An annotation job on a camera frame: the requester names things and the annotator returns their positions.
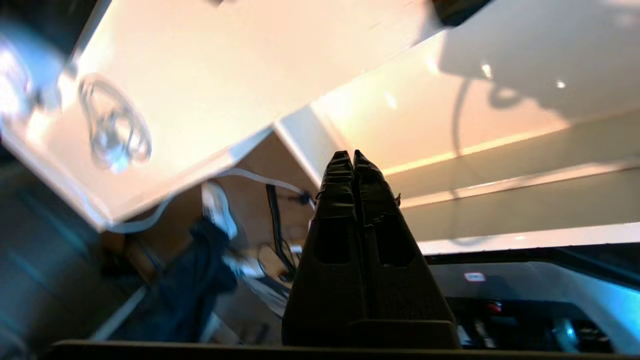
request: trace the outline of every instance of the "white shoe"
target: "white shoe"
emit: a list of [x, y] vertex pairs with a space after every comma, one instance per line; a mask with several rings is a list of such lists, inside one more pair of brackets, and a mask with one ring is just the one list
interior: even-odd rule
[[250, 256], [225, 254], [222, 261], [229, 266], [236, 277], [264, 277], [265, 273], [258, 259]]
[[224, 231], [229, 240], [238, 235], [238, 226], [229, 211], [227, 194], [220, 185], [211, 181], [202, 184], [202, 213]]

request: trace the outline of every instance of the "white table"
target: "white table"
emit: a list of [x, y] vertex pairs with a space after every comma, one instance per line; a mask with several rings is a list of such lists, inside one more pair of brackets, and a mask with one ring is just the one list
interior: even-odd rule
[[[420, 40], [421, 2], [114, 0], [63, 76], [63, 109], [3, 143], [97, 229], [237, 163], [280, 119]], [[147, 123], [152, 154], [96, 166], [77, 101], [98, 73]]]

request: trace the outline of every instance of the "person's leg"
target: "person's leg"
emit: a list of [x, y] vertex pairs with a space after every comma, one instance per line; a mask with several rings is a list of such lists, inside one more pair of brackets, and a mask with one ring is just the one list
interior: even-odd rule
[[199, 341], [216, 298], [236, 288], [236, 272], [223, 261], [237, 226], [217, 185], [202, 187], [203, 218], [189, 229], [192, 242], [164, 271], [113, 340]]
[[[231, 215], [228, 199], [222, 187], [214, 182], [203, 184], [202, 206], [205, 218], [220, 229], [226, 229], [233, 241], [233, 237], [238, 233], [238, 226]], [[289, 289], [286, 286], [266, 276], [256, 258], [226, 254], [223, 260], [261, 301], [276, 315], [282, 317], [289, 298]]]

